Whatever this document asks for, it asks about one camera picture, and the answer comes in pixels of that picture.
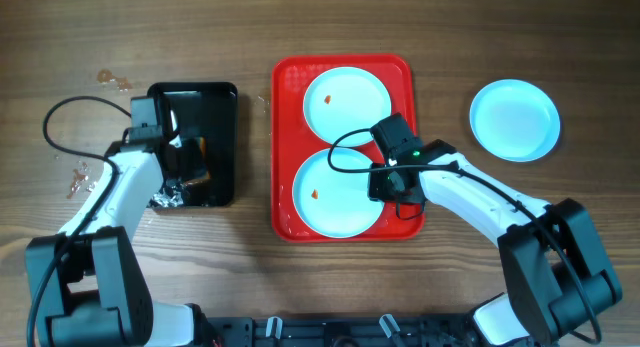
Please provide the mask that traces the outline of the light blue plate back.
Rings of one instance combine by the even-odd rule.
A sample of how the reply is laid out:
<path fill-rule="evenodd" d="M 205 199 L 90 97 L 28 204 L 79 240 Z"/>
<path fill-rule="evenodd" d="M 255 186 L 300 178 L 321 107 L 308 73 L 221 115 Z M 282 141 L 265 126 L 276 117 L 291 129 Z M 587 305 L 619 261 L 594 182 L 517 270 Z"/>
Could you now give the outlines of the light blue plate back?
<path fill-rule="evenodd" d="M 562 128 L 553 100 L 539 87 L 517 79 L 497 80 L 480 89 L 470 104 L 469 124 L 489 153 L 518 163 L 548 155 Z"/>

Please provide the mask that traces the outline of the light blue plate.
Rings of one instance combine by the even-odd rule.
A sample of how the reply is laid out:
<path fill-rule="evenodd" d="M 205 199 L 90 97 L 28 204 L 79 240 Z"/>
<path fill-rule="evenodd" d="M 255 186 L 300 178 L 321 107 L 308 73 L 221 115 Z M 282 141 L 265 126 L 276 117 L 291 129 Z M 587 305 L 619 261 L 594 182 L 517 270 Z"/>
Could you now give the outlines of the light blue plate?
<path fill-rule="evenodd" d="M 305 91 L 303 115 L 312 132 L 328 144 L 354 130 L 368 131 L 392 112 L 391 96 L 372 73 L 336 67 L 317 76 Z"/>
<path fill-rule="evenodd" d="M 517 79 L 497 80 L 480 89 L 470 104 L 469 124 L 489 153 L 518 163 L 548 155 L 562 128 L 553 100 L 539 87 Z"/>
<path fill-rule="evenodd" d="M 292 187 L 296 212 L 314 232 L 329 238 L 355 237 L 379 219 L 384 204 L 368 197 L 372 161 L 357 150 L 336 148 L 310 156 L 298 169 Z M 360 172 L 338 172 L 332 165 Z"/>

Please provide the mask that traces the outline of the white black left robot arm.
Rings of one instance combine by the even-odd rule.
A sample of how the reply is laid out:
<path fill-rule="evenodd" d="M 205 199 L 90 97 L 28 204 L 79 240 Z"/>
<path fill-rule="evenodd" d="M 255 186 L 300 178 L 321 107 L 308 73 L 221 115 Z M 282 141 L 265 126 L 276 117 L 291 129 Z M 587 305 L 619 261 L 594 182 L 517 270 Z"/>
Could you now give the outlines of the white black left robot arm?
<path fill-rule="evenodd" d="M 152 300 L 131 245 L 148 203 L 177 168 L 171 113 L 134 98 L 122 138 L 100 155 L 96 190 L 58 233 L 25 251 L 29 346 L 213 346 L 195 304 Z"/>

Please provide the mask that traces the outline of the red plastic tray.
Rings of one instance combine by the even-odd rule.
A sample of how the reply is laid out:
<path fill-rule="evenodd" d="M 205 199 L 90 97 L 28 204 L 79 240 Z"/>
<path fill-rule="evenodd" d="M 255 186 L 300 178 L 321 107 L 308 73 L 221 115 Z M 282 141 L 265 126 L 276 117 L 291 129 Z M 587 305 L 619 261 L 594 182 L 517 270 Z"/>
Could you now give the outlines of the red plastic tray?
<path fill-rule="evenodd" d="M 357 67 L 375 75 L 391 98 L 391 111 L 417 130 L 412 73 L 409 64 L 391 53 L 299 55 L 278 62 L 271 78 L 271 218 L 274 231 L 292 243 L 325 243 L 294 208 L 294 177 L 308 157 L 330 145 L 317 137 L 303 116 L 307 87 L 321 73 L 336 67 Z"/>

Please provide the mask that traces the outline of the orange green sponge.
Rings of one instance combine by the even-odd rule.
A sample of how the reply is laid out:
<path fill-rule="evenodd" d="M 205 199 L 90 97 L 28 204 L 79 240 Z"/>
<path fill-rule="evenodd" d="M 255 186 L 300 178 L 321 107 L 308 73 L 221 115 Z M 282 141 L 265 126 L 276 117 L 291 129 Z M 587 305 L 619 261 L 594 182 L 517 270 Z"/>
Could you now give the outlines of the orange green sponge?
<path fill-rule="evenodd" d="M 210 179 L 206 162 L 206 140 L 203 137 L 188 139 L 185 148 L 186 172 L 183 184 L 193 186 L 203 184 Z"/>

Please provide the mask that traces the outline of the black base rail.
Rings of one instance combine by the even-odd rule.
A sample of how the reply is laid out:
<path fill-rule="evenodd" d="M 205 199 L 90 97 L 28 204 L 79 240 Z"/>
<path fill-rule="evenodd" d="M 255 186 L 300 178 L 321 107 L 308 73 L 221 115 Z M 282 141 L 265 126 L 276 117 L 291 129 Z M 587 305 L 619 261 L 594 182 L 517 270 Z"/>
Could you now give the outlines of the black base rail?
<path fill-rule="evenodd" d="M 215 346 L 486 346 L 465 314 L 344 319 L 210 318 Z"/>

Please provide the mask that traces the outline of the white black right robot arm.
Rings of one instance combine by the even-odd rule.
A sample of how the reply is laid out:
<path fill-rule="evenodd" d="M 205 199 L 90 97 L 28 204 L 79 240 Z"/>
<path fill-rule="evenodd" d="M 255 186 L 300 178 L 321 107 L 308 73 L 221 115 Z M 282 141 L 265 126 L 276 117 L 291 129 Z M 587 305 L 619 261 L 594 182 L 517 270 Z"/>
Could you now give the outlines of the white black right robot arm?
<path fill-rule="evenodd" d="M 503 314 L 477 318 L 487 342 L 524 336 L 550 344 L 578 337 L 589 323 L 602 340 L 599 313 L 622 298 L 613 264 L 587 210 L 573 199 L 552 204 L 522 194 L 473 166 L 442 140 L 425 144 L 396 113 L 370 129 L 384 162 L 373 180 L 396 200 L 446 208 L 499 250 L 507 292 Z"/>

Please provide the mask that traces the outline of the black water tray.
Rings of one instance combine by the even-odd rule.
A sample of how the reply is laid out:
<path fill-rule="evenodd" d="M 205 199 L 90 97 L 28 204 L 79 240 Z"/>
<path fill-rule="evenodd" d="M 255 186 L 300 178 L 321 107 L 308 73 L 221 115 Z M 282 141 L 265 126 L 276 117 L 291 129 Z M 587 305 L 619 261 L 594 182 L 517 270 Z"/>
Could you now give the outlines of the black water tray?
<path fill-rule="evenodd" d="M 210 179 L 203 184 L 164 182 L 149 206 L 154 209 L 222 207 L 235 192 L 238 91 L 230 82 L 158 82 L 147 95 L 170 112 L 173 136 L 203 137 Z"/>

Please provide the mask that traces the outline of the light blue plate front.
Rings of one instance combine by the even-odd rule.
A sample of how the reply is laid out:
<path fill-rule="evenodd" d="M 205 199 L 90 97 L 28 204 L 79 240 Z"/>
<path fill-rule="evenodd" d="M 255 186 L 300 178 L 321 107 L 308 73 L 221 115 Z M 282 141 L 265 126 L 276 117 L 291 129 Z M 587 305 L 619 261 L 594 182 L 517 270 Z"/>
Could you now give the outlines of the light blue plate front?
<path fill-rule="evenodd" d="M 314 232 L 329 238 L 355 237 L 379 219 L 384 204 L 368 197 L 372 161 L 357 150 L 336 148 L 310 156 L 298 169 L 292 187 L 296 212 Z M 338 172 L 332 165 L 360 172 Z"/>

